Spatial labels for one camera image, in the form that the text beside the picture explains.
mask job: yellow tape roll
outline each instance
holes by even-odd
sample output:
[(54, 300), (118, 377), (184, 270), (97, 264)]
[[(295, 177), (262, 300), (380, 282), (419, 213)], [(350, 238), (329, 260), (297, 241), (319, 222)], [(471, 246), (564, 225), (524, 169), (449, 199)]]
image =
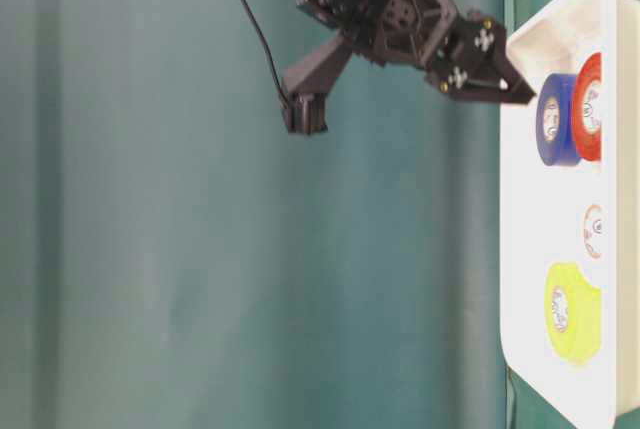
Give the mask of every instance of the yellow tape roll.
[(547, 276), (544, 313), (556, 353), (584, 364), (600, 350), (600, 289), (591, 286), (577, 264), (554, 264)]

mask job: black wire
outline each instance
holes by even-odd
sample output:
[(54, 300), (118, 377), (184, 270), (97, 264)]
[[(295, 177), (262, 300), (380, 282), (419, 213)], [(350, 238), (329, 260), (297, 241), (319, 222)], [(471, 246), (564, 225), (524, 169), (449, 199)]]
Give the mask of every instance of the black wire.
[(283, 104), (287, 104), (287, 96), (285, 95), (284, 90), (280, 85), (280, 81), (278, 80), (278, 72), (276, 70), (275, 63), (273, 62), (273, 56), (271, 55), (271, 49), (269, 48), (269, 43), (267, 42), (267, 39), (264, 37), (264, 34), (262, 33), (262, 29), (260, 29), (260, 25), (258, 24), (258, 21), (256, 21), (256, 18), (253, 15), (251, 8), (249, 7), (249, 3), (247, 2), (247, 0), (240, 0), (240, 2), (242, 2), (242, 6), (244, 7), (244, 10), (247, 13), (247, 16), (249, 16), (249, 19), (251, 19), (251, 24), (253, 24), (253, 28), (256, 30), (256, 33), (260, 38), (260, 42), (262, 43), (264, 52), (267, 55), (267, 61), (269, 62), (271, 77), (273, 78), (273, 83), (275, 84), (276, 90), (280, 95), (280, 99)]

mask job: blue tape roll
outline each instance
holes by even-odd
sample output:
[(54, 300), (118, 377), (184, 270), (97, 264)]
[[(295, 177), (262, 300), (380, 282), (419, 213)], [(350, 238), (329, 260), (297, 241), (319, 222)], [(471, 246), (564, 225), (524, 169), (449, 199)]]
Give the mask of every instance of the blue tape roll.
[(551, 74), (544, 81), (536, 115), (538, 153), (547, 166), (575, 166), (580, 155), (571, 133), (571, 99), (577, 76)]

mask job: tape roll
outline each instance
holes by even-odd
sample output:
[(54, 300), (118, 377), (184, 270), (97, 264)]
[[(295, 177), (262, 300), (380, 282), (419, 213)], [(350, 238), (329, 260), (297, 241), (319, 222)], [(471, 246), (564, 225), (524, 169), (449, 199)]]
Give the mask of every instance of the tape roll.
[(538, 153), (547, 166), (575, 166), (580, 162), (571, 135), (571, 100), (576, 76), (551, 74), (542, 86), (536, 115)]
[(573, 92), (571, 132), (578, 153), (587, 161), (599, 161), (602, 147), (601, 59), (599, 52), (587, 59)]
[(582, 222), (584, 247), (594, 259), (600, 259), (602, 256), (602, 246), (604, 244), (602, 232), (602, 209), (594, 204), (587, 209)]
[(600, 350), (600, 289), (586, 281), (577, 264), (551, 266), (544, 312), (551, 345), (560, 357), (584, 364)]

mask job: white label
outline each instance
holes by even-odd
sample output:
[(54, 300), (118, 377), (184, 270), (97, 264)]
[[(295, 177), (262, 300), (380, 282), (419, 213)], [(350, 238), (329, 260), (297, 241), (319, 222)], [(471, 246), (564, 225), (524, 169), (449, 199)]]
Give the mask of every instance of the white label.
[(602, 235), (602, 209), (593, 205), (587, 209), (583, 223), (584, 246), (587, 252), (594, 259), (599, 259), (602, 255), (603, 235)]
[(556, 331), (565, 332), (569, 327), (569, 300), (560, 286), (553, 290), (551, 296), (551, 314)]
[(602, 125), (600, 102), (600, 81), (593, 81), (587, 87), (582, 100), (582, 124), (589, 134), (595, 134)]
[(545, 102), (542, 113), (542, 130), (547, 142), (552, 142), (556, 138), (558, 127), (560, 127), (560, 106), (555, 97), (550, 97)]

